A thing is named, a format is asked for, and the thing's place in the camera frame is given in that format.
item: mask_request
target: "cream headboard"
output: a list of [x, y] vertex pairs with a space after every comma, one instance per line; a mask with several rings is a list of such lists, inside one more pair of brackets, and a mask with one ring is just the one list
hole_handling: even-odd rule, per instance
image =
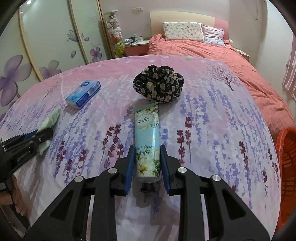
[[229, 39], [227, 21], [202, 14], [192, 12], [155, 11], [150, 12], [150, 21], [152, 36], [163, 34], [163, 22], [198, 22], [215, 28], [223, 28], [224, 40]]

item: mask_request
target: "light green cloth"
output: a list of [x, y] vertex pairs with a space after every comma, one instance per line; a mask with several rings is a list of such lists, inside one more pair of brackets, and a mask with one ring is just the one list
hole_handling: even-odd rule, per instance
[[[45, 121], [43, 121], [41, 123], [41, 125], [38, 128], [37, 133], [41, 132], [47, 128], [52, 128], [55, 125], [55, 123], [57, 122], [57, 119], [59, 118], [60, 113], [61, 113], [61, 108], [55, 108], [49, 114], [49, 116], [45, 119]], [[47, 141], [45, 141], [39, 145], [39, 148], [38, 148], [39, 155], [42, 155], [43, 152], [50, 146], [50, 142], [51, 142], [51, 139], [48, 139]]]

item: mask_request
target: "silver bolt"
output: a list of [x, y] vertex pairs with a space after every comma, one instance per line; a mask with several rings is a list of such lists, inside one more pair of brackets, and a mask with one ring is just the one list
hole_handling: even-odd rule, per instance
[[221, 177], [218, 176], [218, 175], [213, 175], [212, 176], [212, 179], [215, 181], [215, 182], [219, 182], [221, 180]]
[[117, 173], [117, 169], [116, 169], [115, 167], [111, 167], [111, 168], [108, 170], [108, 172], [109, 172], [110, 174], [115, 174], [115, 173]]
[[179, 167], [178, 172], [185, 173], [185, 172], [187, 172], [187, 169], [185, 167]]
[[74, 178], [74, 181], [77, 182], [77, 183], [82, 182], [82, 180], [83, 180], [83, 177], [82, 176], [76, 176]]

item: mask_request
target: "orange laundry basket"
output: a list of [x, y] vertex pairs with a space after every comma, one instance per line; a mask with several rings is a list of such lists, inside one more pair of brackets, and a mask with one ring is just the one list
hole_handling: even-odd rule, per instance
[[281, 208], [276, 231], [280, 230], [296, 207], [296, 129], [281, 131], [276, 141], [281, 173]]

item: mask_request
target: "pink bedding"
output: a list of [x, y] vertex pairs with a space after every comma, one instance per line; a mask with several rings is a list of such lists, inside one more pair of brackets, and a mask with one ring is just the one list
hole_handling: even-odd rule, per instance
[[199, 56], [225, 62], [243, 82], [259, 107], [273, 137], [286, 127], [295, 128], [292, 113], [272, 86], [226, 42], [226, 47], [197, 41], [165, 41], [161, 34], [149, 41], [148, 55]]

